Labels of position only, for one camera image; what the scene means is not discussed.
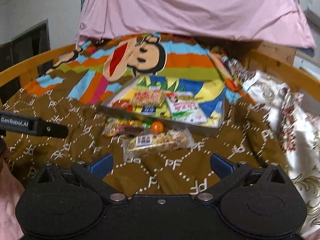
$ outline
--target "pink cloth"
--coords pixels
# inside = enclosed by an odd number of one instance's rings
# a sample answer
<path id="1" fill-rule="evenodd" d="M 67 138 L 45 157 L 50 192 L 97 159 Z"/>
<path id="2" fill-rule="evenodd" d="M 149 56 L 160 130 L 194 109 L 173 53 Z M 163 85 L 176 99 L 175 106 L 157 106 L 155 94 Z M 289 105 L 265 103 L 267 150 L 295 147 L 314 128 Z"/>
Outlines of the pink cloth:
<path id="1" fill-rule="evenodd" d="M 294 0 L 85 0 L 76 43 L 151 32 L 316 47 Z"/>
<path id="2" fill-rule="evenodd" d="M 22 184 L 4 163 L 0 175 L 0 240 L 18 240 L 23 237 L 15 217 L 15 208 L 23 191 Z"/>

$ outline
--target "white snack bag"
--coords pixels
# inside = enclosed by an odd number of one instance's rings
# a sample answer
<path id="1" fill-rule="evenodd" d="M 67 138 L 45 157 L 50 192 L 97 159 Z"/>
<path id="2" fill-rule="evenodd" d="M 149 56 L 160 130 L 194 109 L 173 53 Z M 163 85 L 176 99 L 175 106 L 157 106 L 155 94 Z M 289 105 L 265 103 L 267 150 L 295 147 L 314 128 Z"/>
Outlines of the white snack bag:
<path id="1" fill-rule="evenodd" d="M 166 93 L 165 99 L 172 120 L 184 123 L 207 122 L 207 117 L 200 108 L 192 92 Z"/>

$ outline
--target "snack package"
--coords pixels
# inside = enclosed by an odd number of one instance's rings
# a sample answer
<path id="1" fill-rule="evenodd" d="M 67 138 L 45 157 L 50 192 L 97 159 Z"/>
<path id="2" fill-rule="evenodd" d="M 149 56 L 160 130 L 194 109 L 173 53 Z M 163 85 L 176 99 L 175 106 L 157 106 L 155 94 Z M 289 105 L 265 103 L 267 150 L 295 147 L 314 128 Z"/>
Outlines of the snack package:
<path id="1" fill-rule="evenodd" d="M 136 91 L 131 100 L 131 104 L 137 107 L 154 106 L 160 107 L 164 102 L 164 94 L 160 90 Z"/>
<path id="2" fill-rule="evenodd" d="M 150 125 L 138 120 L 119 120 L 109 118 L 104 127 L 102 135 L 112 137 L 116 135 L 133 135 L 137 136 L 145 130 L 149 130 Z"/>
<path id="3" fill-rule="evenodd" d="M 171 119 L 185 123 L 205 123 L 207 117 L 191 92 L 166 93 Z"/>
<path id="4" fill-rule="evenodd" d="M 188 129 L 167 133 L 138 135 L 123 142 L 124 161 L 148 154 L 191 148 L 195 144 Z"/>

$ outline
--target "orange fruit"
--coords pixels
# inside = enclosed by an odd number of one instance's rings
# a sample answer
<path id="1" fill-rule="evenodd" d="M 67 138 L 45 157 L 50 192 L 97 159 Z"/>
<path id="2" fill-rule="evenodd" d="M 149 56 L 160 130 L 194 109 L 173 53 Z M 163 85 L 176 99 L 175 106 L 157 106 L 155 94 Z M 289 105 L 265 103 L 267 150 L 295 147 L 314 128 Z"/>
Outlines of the orange fruit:
<path id="1" fill-rule="evenodd" d="M 164 126 L 161 122 L 153 122 L 151 124 L 150 130 L 155 133 L 162 133 L 164 131 Z"/>

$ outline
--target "silver metal bolt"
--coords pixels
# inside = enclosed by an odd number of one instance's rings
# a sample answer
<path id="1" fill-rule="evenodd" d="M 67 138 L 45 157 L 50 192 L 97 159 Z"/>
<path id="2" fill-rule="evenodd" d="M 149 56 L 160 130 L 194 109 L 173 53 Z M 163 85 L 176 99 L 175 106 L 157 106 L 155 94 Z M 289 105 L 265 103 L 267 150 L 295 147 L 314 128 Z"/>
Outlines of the silver metal bolt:
<path id="1" fill-rule="evenodd" d="M 123 195 L 122 193 L 113 193 L 110 195 L 110 199 L 115 202 L 120 202 L 125 200 L 125 195 Z"/>
<path id="2" fill-rule="evenodd" d="M 213 196 L 210 193 L 200 193 L 198 199 L 202 201 L 209 201 L 213 199 Z"/>
<path id="3" fill-rule="evenodd" d="M 163 204 L 165 203 L 165 200 L 164 200 L 164 199 L 159 199 L 159 200 L 158 200 L 158 203 L 159 203 L 160 205 L 163 205 Z"/>

